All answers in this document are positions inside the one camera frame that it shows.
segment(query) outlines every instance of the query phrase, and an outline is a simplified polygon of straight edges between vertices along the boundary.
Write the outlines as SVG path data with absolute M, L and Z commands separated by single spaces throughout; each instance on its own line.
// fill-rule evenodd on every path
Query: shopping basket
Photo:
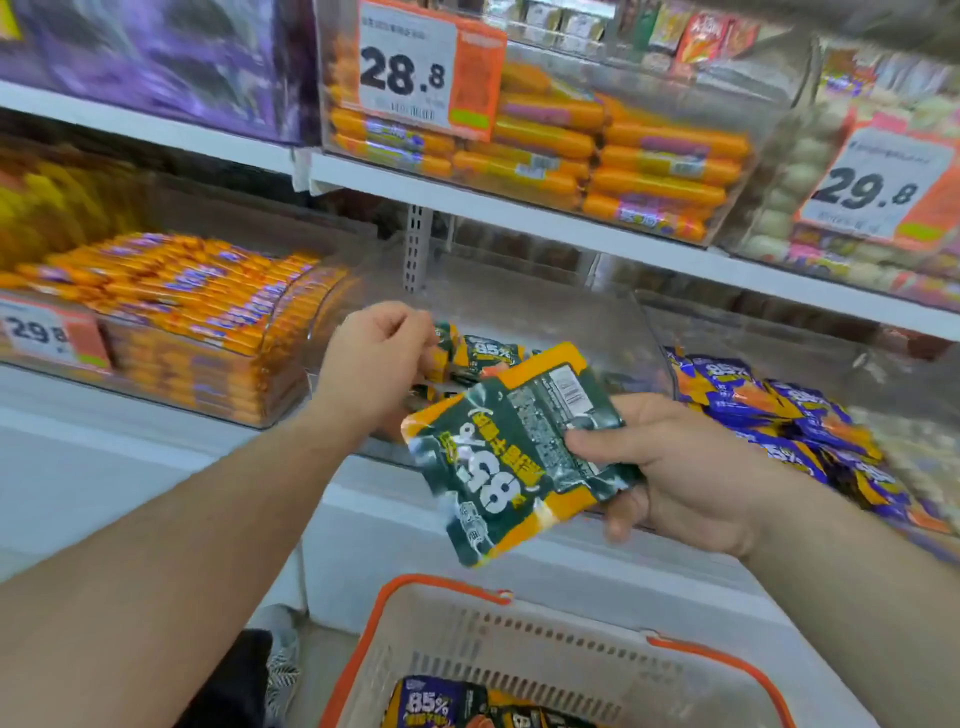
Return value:
M 381 590 L 320 728 L 377 728 L 409 674 L 624 728 L 796 728 L 770 679 L 731 655 L 419 574 Z

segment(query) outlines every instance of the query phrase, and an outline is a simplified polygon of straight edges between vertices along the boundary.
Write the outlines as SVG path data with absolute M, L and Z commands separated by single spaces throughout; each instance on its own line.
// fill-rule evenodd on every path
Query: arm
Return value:
M 567 433 L 648 478 L 611 503 L 613 540 L 640 523 L 738 557 L 883 728 L 955 725 L 957 570 L 699 413 L 654 395 L 616 406 L 626 427 Z
M 351 315 L 299 415 L 0 585 L 4 723 L 174 725 L 433 335 L 400 303 Z

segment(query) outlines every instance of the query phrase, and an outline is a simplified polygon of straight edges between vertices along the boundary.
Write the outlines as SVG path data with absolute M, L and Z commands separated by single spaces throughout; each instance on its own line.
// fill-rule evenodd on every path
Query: plastic basket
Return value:
M 795 728 L 752 665 L 435 576 L 380 592 L 320 728 L 376 728 L 408 674 L 469 680 L 610 726 Z

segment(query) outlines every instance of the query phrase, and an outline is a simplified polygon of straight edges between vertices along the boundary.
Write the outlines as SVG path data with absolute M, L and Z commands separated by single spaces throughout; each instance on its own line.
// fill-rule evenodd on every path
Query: hand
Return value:
M 767 457 L 722 425 L 660 395 L 613 403 L 619 429 L 570 430 L 566 444 L 595 463 L 636 463 L 647 486 L 619 494 L 607 509 L 607 535 L 626 541 L 635 524 L 707 551 L 745 558 L 790 485 L 808 479 Z
M 400 408 L 436 341 L 427 311 L 400 302 L 354 311 L 330 337 L 316 406 L 362 440 Z

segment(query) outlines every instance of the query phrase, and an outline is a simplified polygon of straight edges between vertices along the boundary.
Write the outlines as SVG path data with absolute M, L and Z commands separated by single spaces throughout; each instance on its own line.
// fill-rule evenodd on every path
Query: forearm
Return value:
M 792 475 L 746 566 L 883 728 L 955 725 L 960 574 Z
M 176 722 L 354 445 L 309 414 L 0 586 L 5 722 Z

